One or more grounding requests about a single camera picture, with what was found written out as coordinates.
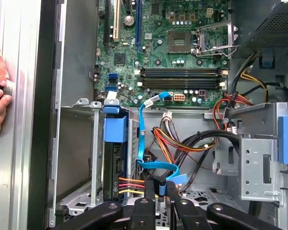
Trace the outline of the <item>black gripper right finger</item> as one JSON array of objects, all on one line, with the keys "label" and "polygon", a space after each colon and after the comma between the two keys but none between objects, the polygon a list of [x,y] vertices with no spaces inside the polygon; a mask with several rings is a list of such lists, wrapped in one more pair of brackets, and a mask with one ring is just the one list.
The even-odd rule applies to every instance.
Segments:
[{"label": "black gripper right finger", "polygon": [[216,223],[224,230],[279,229],[279,227],[221,203],[210,204],[206,209],[206,215],[203,216],[192,201],[181,198],[172,181],[167,181],[167,197],[173,202],[174,213],[182,221],[186,230],[211,230],[211,222]]}]

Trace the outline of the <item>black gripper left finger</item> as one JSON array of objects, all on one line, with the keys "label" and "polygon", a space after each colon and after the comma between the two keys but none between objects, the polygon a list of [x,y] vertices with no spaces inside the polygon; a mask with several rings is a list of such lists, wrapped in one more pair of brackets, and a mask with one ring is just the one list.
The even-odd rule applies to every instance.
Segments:
[{"label": "black gripper left finger", "polygon": [[105,202],[59,224],[55,230],[154,230],[156,201],[154,183],[144,182],[144,197],[133,205]]}]

